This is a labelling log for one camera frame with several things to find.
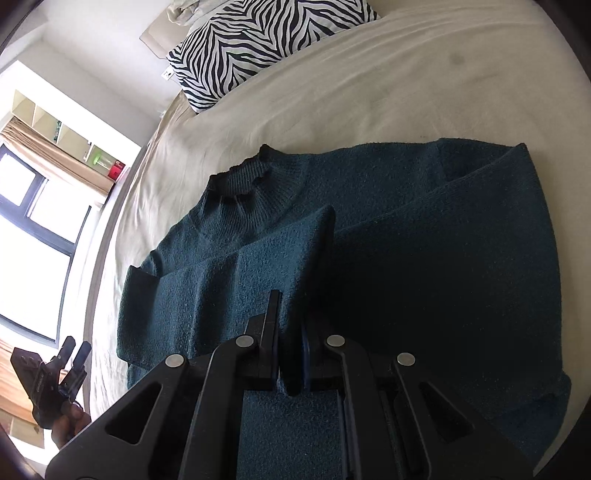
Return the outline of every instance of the beige duvet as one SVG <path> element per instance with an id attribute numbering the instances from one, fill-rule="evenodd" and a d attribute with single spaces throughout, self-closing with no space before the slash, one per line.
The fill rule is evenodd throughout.
<path id="1" fill-rule="evenodd" d="M 591 393 L 591 85 L 532 0 L 371 4 L 381 20 L 282 60 L 199 116 L 182 95 L 174 101 L 131 187 L 103 272 L 93 325 L 95 417 L 126 391 L 126 365 L 115 354 L 126 270 L 198 202 L 211 174 L 263 143 L 318 153 L 463 137 L 525 142 L 538 170 L 558 244 L 564 369 L 573 381 L 546 459 L 570 431 Z"/>

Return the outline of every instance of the shelf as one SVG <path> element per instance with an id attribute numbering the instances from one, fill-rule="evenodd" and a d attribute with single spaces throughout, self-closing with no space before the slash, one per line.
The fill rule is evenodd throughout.
<path id="1" fill-rule="evenodd" d="M 14 92 L 12 103 L 12 113 L 29 127 L 33 125 L 33 115 L 35 114 L 35 103 L 25 97 L 21 92 Z"/>
<path id="2" fill-rule="evenodd" d="M 93 168 L 94 170 L 96 170 L 97 172 L 99 172 L 105 176 L 109 175 L 109 171 L 111 170 L 111 167 L 113 166 L 113 164 L 115 162 L 116 162 L 116 159 L 114 157 L 109 155 L 104 150 L 101 150 L 96 145 L 92 146 L 92 149 L 90 150 L 90 154 L 88 155 L 88 158 L 86 159 L 86 164 L 90 168 Z"/>
<path id="3" fill-rule="evenodd" d="M 50 142 L 55 143 L 54 139 L 56 133 L 59 133 L 61 122 L 54 116 L 51 116 L 43 108 L 38 105 L 35 108 L 33 115 L 33 129 L 48 139 Z"/>
<path id="4" fill-rule="evenodd" d="M 88 140 L 66 125 L 62 125 L 60 129 L 57 146 L 81 162 L 84 162 L 90 150 Z"/>
<path id="5" fill-rule="evenodd" d="M 117 179 L 122 169 L 125 168 L 125 165 L 115 157 L 67 125 L 62 124 L 56 117 L 50 115 L 17 90 L 14 92 L 12 101 L 12 114 L 64 152 L 105 177 L 108 177 L 110 173 L 114 179 Z M 111 167 L 115 164 L 116 166 L 111 172 Z"/>

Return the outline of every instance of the ribbed turtleneck collar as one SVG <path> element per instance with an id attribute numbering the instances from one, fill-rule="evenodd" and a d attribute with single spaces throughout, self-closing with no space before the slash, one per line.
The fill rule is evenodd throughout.
<path id="1" fill-rule="evenodd" d="M 292 205 L 304 186 L 307 165 L 303 155 L 286 155 L 263 145 L 256 156 L 212 175 L 189 215 L 212 239 L 257 235 Z"/>

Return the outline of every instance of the beige curtain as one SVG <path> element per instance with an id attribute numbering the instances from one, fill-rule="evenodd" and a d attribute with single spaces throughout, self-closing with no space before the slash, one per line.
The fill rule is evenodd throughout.
<path id="1" fill-rule="evenodd" d="M 105 204 L 113 180 L 79 162 L 18 118 L 12 117 L 0 137 L 9 150 L 44 177 L 65 181 L 93 207 Z"/>

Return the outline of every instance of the metal rivet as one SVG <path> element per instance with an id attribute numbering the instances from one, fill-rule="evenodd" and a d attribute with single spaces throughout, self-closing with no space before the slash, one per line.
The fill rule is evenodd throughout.
<path id="1" fill-rule="evenodd" d="M 251 337 L 250 335 L 242 335 L 241 337 L 238 337 L 236 339 L 236 344 L 242 348 L 248 348 L 248 347 L 252 346 L 252 344 L 254 342 L 255 342 L 255 339 L 253 337 Z"/>
<path id="2" fill-rule="evenodd" d="M 330 346 L 343 346 L 345 344 L 345 337 L 340 335 L 331 335 L 326 339 L 326 343 Z"/>
<path id="3" fill-rule="evenodd" d="M 170 368 L 177 368 L 180 367 L 184 363 L 184 358 L 182 355 L 175 353 L 174 355 L 169 355 L 166 358 L 166 366 Z"/>
<path id="4" fill-rule="evenodd" d="M 396 360 L 398 360 L 398 363 L 400 365 L 403 365 L 405 367 L 411 367 L 414 365 L 416 359 L 413 354 L 404 352 L 398 355 Z"/>

